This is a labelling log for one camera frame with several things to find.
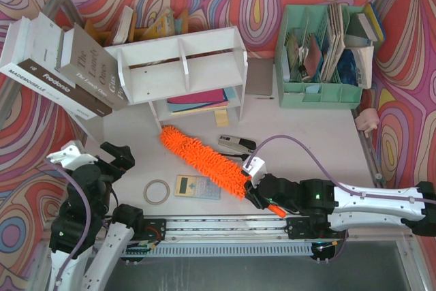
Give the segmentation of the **orange microfiber duster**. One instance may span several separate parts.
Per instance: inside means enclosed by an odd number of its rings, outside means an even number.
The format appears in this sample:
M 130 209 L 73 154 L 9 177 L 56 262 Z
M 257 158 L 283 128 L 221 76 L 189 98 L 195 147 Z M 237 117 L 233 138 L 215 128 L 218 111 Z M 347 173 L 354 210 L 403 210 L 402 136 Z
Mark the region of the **orange microfiber duster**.
M 210 178 L 224 191 L 239 200 L 245 198 L 245 183 L 250 180 L 243 174 L 242 166 L 202 144 L 199 139 L 187 136 L 170 125 L 161 129 L 159 139 L 167 150 Z

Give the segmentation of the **clear tape roll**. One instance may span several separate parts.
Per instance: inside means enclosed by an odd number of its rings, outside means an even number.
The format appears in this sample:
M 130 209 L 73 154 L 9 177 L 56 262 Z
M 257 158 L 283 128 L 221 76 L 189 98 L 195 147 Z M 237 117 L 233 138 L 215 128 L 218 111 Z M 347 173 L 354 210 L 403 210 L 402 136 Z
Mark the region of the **clear tape roll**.
M 146 184 L 143 191 L 144 200 L 153 206 L 163 204 L 170 195 L 170 186 L 161 179 L 155 179 Z

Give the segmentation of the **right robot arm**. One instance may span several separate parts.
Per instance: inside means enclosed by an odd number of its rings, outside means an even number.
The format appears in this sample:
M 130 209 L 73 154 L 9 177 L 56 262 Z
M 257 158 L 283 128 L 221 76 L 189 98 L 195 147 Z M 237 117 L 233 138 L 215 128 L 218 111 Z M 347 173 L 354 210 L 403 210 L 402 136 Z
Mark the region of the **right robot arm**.
M 286 220 L 290 239 L 327 239 L 351 228 L 401 227 L 435 236 L 435 188 L 421 181 L 405 189 L 371 189 L 307 179 L 291 182 L 264 174 L 245 183 L 246 199 L 257 209 Z

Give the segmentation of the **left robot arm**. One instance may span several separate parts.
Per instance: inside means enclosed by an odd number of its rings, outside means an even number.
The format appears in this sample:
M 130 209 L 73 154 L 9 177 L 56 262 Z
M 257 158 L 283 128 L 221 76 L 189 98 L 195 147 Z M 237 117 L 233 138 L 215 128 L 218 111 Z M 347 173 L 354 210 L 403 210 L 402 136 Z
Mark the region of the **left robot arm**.
M 112 185 L 135 165 L 129 146 L 103 142 L 111 162 L 87 153 L 78 140 L 46 156 L 45 162 L 67 180 L 67 198 L 51 224 L 49 290 L 103 290 L 116 262 L 145 227 L 142 209 L 118 205 L 103 245 L 92 262 L 97 234 L 106 224 Z

